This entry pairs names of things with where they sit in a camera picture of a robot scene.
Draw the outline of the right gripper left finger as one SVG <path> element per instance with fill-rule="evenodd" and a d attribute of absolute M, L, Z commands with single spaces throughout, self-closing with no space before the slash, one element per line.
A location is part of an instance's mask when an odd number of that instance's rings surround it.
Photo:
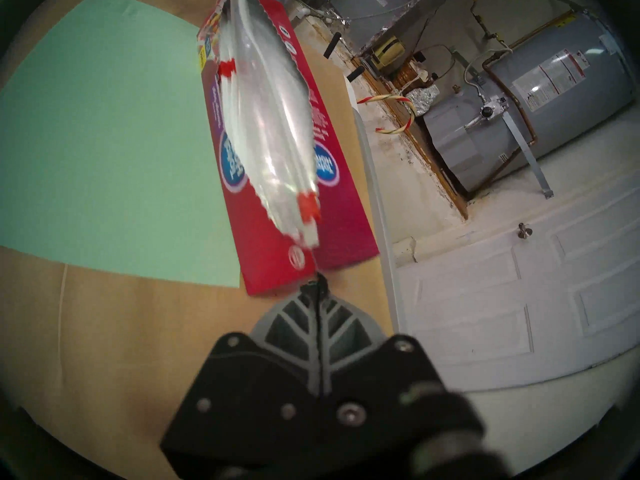
<path fill-rule="evenodd" d="M 313 396 L 321 394 L 318 282 L 309 281 L 277 301 L 251 329 L 250 338 L 285 361 Z"/>

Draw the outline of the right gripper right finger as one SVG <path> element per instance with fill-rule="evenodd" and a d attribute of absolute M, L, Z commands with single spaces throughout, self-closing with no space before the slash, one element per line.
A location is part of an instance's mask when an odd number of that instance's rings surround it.
<path fill-rule="evenodd" d="M 333 392 L 334 378 L 387 340 L 380 325 L 357 306 L 333 295 L 319 275 L 319 394 Z"/>

